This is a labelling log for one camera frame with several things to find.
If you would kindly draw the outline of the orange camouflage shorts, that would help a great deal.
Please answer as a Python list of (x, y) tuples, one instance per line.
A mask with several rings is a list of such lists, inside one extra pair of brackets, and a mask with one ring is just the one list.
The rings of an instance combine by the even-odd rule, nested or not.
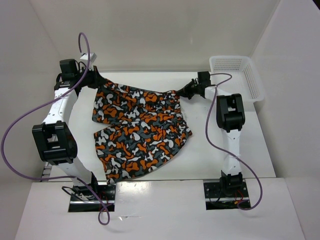
[(105, 79), (94, 99), (93, 134), (106, 182), (143, 177), (174, 158), (192, 136), (175, 90), (151, 91)]

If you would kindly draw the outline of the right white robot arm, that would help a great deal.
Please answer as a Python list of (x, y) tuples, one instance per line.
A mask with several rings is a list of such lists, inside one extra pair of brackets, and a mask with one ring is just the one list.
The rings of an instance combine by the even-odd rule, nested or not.
[(245, 110), (242, 95), (239, 93), (218, 93), (218, 86), (231, 80), (232, 75), (224, 73), (226, 80), (213, 84), (211, 77), (213, 73), (200, 71), (197, 78), (193, 78), (182, 89), (177, 91), (181, 97), (189, 100), (194, 95), (211, 100), (216, 109), (216, 124), (221, 129), (223, 147), (216, 147), (225, 153), (221, 177), (219, 179), (219, 191), (225, 197), (230, 197), (243, 185), (243, 174), (240, 156), (240, 136), (245, 124)]

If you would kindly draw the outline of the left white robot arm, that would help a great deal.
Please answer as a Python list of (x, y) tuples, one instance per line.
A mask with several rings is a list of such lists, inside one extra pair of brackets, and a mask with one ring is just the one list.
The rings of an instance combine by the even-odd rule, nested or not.
[(96, 88), (101, 80), (93, 66), (95, 59), (95, 54), (85, 53), (80, 61), (65, 59), (59, 62), (61, 73), (54, 86), (56, 101), (43, 122), (32, 127), (40, 159), (72, 177), (71, 196), (80, 201), (96, 199), (100, 187), (95, 175), (77, 157), (77, 143), (68, 123), (81, 89), (86, 86)]

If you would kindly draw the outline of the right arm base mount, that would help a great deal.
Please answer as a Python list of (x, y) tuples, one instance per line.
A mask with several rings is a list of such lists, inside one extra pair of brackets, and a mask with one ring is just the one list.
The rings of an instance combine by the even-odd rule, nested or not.
[(247, 184), (243, 181), (239, 189), (231, 193), (223, 193), (218, 180), (203, 181), (205, 207), (206, 210), (231, 210), (241, 208), (249, 209), (251, 207)]

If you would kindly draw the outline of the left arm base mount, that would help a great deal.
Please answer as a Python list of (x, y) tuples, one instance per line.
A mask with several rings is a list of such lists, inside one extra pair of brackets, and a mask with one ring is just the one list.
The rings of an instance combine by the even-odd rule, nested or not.
[[(96, 187), (97, 196), (109, 212), (114, 212), (116, 184), (98, 184)], [(99, 212), (103, 209), (100, 201), (85, 186), (63, 186), (61, 189), (70, 196), (69, 213)]]

